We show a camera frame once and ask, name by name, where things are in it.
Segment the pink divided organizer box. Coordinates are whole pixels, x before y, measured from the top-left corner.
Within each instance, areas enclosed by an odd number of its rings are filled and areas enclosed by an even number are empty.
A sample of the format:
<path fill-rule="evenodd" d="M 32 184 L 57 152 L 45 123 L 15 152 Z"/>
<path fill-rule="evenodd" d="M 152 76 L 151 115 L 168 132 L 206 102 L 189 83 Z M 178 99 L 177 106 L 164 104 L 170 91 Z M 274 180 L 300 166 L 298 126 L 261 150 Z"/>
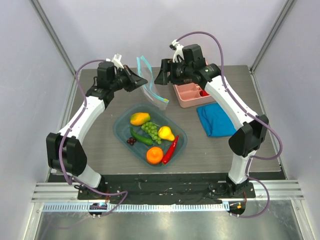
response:
<path fill-rule="evenodd" d="M 190 108 L 215 102 L 215 99 L 210 95 L 201 97 L 198 87 L 200 86 L 195 83 L 173 85 L 177 100 L 182 108 Z"/>

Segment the dark red cherry cluster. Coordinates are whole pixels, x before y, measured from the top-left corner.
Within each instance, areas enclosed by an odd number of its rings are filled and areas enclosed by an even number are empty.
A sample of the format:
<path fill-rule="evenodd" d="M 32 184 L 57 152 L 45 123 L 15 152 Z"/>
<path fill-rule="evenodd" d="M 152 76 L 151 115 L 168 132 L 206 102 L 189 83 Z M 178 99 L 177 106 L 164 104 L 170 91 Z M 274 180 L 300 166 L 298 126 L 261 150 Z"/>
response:
<path fill-rule="evenodd" d="M 137 140 L 134 137 L 130 137 L 126 142 L 133 146 Z"/>

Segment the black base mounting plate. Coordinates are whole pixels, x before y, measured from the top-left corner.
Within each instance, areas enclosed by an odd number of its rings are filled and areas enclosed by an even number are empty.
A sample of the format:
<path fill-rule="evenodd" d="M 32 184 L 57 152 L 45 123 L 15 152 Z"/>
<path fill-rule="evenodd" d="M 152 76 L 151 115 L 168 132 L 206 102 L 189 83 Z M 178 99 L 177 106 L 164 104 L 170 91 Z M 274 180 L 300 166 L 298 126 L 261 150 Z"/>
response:
<path fill-rule="evenodd" d="M 103 175 L 106 193 L 127 191 L 127 205 L 218 204 L 223 199 L 254 199 L 251 182 L 233 193 L 225 173 L 108 174 Z"/>

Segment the blue folded cloth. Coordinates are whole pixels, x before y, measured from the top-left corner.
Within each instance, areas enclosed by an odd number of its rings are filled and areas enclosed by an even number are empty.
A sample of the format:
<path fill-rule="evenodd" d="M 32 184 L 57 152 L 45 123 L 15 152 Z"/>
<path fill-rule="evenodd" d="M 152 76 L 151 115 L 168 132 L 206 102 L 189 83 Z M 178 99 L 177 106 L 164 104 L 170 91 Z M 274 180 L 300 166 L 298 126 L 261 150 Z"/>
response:
<path fill-rule="evenodd" d="M 230 137 L 236 129 L 218 103 L 210 103 L 196 109 L 200 123 L 208 137 Z"/>

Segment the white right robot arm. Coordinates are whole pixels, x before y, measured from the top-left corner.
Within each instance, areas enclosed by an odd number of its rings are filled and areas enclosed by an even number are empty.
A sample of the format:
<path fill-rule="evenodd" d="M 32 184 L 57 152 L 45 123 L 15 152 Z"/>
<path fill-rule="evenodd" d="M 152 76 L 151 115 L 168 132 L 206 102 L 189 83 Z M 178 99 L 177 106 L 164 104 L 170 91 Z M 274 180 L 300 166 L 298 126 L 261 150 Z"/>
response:
<path fill-rule="evenodd" d="M 206 91 L 229 117 L 236 132 L 228 140 L 233 152 L 231 168 L 226 177 L 226 194 L 236 198 L 249 184 L 248 163 L 266 138 L 269 119 L 250 109 L 229 85 L 223 66 L 207 64 L 198 44 L 169 46 L 172 58 L 161 61 L 156 85 L 184 85 L 193 82 Z"/>

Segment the aluminium front rail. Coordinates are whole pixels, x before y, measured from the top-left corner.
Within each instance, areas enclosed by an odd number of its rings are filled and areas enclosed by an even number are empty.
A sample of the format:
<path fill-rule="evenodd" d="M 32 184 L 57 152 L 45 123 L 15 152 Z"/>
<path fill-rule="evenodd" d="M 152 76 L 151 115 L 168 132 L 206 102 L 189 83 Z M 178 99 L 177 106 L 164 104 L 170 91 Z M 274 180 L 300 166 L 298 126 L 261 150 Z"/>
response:
<path fill-rule="evenodd" d="M 208 183 L 180 182 L 176 186 L 164 184 L 154 191 L 154 182 L 110 184 L 115 196 L 91 198 L 78 184 L 38 183 L 33 196 L 34 203 L 43 203 L 43 212 L 89 212 L 93 216 L 115 212 L 191 212 L 228 211 L 244 209 L 252 201 L 297 201 L 303 200 L 302 190 L 296 180 L 265 180 L 262 184 L 251 182 L 234 196 L 223 195 L 222 183 L 217 187 Z M 127 196 L 122 188 L 129 188 Z"/>

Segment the red item in organizer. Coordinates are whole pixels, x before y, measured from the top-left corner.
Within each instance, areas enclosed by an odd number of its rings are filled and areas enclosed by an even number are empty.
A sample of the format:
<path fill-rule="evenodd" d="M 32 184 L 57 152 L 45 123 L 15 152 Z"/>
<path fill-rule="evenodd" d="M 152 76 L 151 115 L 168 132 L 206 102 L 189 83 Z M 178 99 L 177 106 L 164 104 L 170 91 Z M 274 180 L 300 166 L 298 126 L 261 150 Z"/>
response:
<path fill-rule="evenodd" d="M 209 96 L 209 94 L 205 90 L 203 90 L 201 87 L 198 87 L 198 91 L 201 97 Z"/>

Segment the clear blue plastic tray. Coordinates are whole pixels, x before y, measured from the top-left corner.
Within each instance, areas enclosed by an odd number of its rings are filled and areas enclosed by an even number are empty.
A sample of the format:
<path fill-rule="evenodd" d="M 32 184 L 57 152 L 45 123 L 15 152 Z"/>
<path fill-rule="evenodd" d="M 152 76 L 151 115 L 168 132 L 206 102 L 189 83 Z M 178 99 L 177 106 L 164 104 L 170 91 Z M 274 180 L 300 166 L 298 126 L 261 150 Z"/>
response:
<path fill-rule="evenodd" d="M 142 125 L 134 126 L 130 123 L 131 116 L 136 113 L 147 113 L 150 120 Z M 159 147 L 166 153 L 172 142 L 160 139 L 158 131 L 167 126 L 173 135 L 179 136 L 176 148 L 167 164 L 150 164 L 147 161 L 147 151 L 152 147 Z M 178 159 L 186 149 L 188 138 L 182 128 L 165 116 L 158 108 L 149 103 L 139 103 L 126 110 L 114 123 L 113 134 L 115 137 L 144 165 L 155 172 L 160 172 Z"/>

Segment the yellow pear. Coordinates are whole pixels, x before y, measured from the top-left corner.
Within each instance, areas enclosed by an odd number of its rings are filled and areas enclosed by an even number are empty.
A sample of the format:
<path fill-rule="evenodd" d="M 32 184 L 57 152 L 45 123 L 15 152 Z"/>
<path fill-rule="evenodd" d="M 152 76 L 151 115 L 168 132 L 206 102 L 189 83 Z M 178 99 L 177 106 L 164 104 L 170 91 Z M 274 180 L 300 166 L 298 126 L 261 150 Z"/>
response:
<path fill-rule="evenodd" d="M 168 126 L 162 126 L 159 130 L 158 130 L 158 136 L 162 139 L 162 140 L 167 140 L 170 142 L 173 142 L 175 140 L 175 136 L 172 133 L 172 130 L 170 127 Z"/>

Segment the yellow green mango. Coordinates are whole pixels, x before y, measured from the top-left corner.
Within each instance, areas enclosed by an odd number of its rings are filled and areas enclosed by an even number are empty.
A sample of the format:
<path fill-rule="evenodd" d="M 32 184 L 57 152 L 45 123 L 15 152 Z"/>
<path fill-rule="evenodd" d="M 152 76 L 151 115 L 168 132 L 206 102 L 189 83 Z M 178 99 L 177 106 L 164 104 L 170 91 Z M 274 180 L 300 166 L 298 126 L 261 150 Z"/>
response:
<path fill-rule="evenodd" d="M 141 126 L 151 120 L 151 116 L 147 112 L 137 112 L 130 117 L 130 123 L 133 126 Z"/>

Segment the green grape bunch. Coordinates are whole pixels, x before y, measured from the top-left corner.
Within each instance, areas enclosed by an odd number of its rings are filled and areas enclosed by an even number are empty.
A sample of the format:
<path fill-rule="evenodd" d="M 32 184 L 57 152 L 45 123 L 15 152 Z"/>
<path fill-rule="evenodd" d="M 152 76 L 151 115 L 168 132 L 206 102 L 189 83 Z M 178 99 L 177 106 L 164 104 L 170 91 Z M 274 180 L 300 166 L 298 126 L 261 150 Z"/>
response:
<path fill-rule="evenodd" d="M 141 126 L 142 130 L 144 130 L 153 140 L 154 143 L 160 145 L 162 143 L 162 139 L 158 136 L 158 125 L 148 121 Z"/>

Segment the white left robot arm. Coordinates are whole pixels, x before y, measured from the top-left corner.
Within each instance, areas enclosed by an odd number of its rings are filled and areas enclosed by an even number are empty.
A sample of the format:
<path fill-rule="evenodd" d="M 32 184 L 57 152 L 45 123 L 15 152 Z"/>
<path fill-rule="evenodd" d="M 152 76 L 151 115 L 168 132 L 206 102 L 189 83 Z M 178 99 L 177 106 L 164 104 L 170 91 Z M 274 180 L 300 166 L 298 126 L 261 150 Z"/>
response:
<path fill-rule="evenodd" d="M 93 198 L 100 200 L 107 192 L 103 176 L 88 164 L 82 143 L 96 119 L 106 110 L 115 92 L 132 92 L 147 84 L 127 65 L 115 60 L 97 60 L 98 67 L 93 85 L 84 91 L 83 103 L 71 120 L 57 133 L 46 137 L 46 151 L 50 168 L 62 172 L 66 182 L 77 182 L 89 189 Z"/>

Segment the clear zip top bag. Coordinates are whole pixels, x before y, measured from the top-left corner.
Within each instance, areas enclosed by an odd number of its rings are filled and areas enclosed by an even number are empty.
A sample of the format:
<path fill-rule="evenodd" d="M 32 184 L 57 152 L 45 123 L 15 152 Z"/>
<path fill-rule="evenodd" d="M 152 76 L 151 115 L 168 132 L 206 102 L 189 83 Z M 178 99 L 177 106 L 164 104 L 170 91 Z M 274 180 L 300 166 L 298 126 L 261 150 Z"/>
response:
<path fill-rule="evenodd" d="M 136 64 L 138 76 L 147 80 L 147 83 L 140 87 L 142 93 L 153 106 L 164 111 L 170 101 L 159 95 L 155 86 L 155 77 L 151 65 L 143 55 L 136 58 Z"/>

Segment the green chili pepper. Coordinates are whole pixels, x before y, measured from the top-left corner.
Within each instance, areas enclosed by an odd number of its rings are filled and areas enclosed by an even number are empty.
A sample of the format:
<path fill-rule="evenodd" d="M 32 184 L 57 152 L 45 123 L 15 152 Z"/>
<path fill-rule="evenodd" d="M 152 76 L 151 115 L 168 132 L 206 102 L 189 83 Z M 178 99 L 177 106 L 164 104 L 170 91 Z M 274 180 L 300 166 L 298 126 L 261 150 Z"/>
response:
<path fill-rule="evenodd" d="M 142 135 L 137 134 L 132 127 L 130 127 L 129 129 L 130 129 L 131 136 L 135 138 L 138 142 L 143 143 L 147 146 L 153 145 L 153 140 L 151 138 L 144 137 Z"/>

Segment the orange tangerine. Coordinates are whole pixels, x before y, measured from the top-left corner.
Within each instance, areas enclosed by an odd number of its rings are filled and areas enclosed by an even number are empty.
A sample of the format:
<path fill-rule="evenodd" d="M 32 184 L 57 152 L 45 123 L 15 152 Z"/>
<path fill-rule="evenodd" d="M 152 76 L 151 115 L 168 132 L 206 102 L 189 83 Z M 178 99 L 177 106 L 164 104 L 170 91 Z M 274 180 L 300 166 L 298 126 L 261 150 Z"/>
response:
<path fill-rule="evenodd" d="M 163 159 L 164 153 L 160 147 L 151 147 L 146 153 L 146 160 L 151 165 L 159 164 Z"/>

